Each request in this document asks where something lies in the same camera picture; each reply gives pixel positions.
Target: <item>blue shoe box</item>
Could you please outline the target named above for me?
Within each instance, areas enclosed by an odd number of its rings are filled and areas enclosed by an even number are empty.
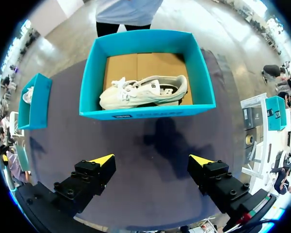
[[[107,58],[135,53],[181,54],[188,74],[193,104],[102,110],[99,96],[104,88]],[[103,36],[94,41],[81,84],[80,116],[99,120],[175,117],[197,115],[215,107],[209,72],[201,50],[191,33],[137,30]]]
[[[267,98],[268,130],[280,131],[287,126],[285,100],[279,96]]]
[[[31,104],[23,100],[29,87],[33,88]],[[18,107],[18,128],[35,130],[48,125],[48,104],[52,80],[42,74],[36,74],[22,89]]]

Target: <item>new balance logo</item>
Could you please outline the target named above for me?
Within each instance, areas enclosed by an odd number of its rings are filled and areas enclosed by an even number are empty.
[[[171,95],[172,93],[173,93],[173,89],[171,89],[171,88],[161,89],[162,96]]]

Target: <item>cable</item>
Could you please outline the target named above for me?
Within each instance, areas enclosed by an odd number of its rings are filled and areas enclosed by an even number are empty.
[[[269,222],[272,222],[274,224],[278,223],[279,220],[275,220],[275,219],[268,219],[268,220],[262,220],[262,221],[257,221],[257,222],[251,222],[251,223],[247,223],[233,231],[231,231],[230,233],[238,233],[238,232],[242,232],[243,230],[245,229],[248,229],[248,228],[253,228],[253,227],[256,227],[258,225],[261,225],[263,223],[269,223]]]

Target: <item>black pants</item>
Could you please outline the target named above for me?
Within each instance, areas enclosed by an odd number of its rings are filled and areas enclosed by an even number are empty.
[[[279,185],[280,186],[282,180],[286,177],[286,170],[282,171],[282,168],[283,167],[279,167],[279,168],[274,168],[274,169],[271,170],[271,172],[273,172],[273,173],[277,173],[278,172],[278,178],[277,178],[274,186],[275,185]]]
[[[119,24],[96,22],[96,28],[97,28],[98,37],[116,33],[119,26],[120,26]],[[145,25],[145,26],[125,25],[125,28],[126,28],[127,31],[140,30],[140,29],[150,29],[150,27],[151,27],[151,24]]]

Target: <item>white shoe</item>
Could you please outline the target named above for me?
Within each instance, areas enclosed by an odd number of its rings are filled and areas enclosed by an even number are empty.
[[[100,95],[103,109],[128,109],[144,104],[163,104],[178,101],[188,90],[187,79],[183,75],[151,76],[141,81],[112,81],[113,86]]]

